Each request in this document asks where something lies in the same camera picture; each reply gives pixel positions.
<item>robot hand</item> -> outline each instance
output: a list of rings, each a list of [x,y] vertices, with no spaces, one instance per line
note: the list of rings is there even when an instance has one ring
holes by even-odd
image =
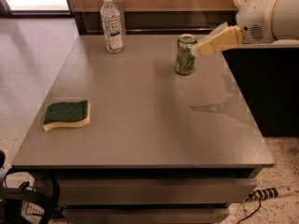
[[[279,39],[299,39],[299,0],[234,0],[239,7],[237,26],[222,24],[192,47],[204,56],[237,47],[241,42],[270,44]]]

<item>speckled floor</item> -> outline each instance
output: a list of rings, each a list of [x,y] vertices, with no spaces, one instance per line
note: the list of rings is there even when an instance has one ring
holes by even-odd
[[[78,37],[72,19],[0,19],[0,148],[10,164],[26,135],[68,52]],[[257,176],[257,189],[295,186],[299,189],[299,137],[265,137],[276,165]],[[10,176],[18,186],[27,174]],[[234,203],[222,224],[237,223],[250,214],[255,203]],[[261,209],[241,223],[299,223],[299,193],[262,201]],[[53,220],[51,223],[67,223]]]

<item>green and yellow sponge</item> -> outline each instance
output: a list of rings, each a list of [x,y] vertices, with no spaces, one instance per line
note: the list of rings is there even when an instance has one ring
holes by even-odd
[[[56,128],[80,128],[90,123],[91,106],[88,100],[58,102],[46,109],[43,127],[50,131]]]

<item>clear water bottle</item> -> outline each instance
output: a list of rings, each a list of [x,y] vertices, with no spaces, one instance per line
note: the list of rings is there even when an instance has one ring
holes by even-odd
[[[120,11],[113,0],[104,0],[101,19],[106,40],[107,51],[119,53],[123,50]]]

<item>soda can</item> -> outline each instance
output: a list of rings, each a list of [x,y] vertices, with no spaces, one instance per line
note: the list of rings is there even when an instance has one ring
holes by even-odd
[[[178,54],[175,71],[180,75],[188,75],[194,68],[195,57],[191,54],[191,47],[197,43],[196,37],[183,34],[178,39]]]

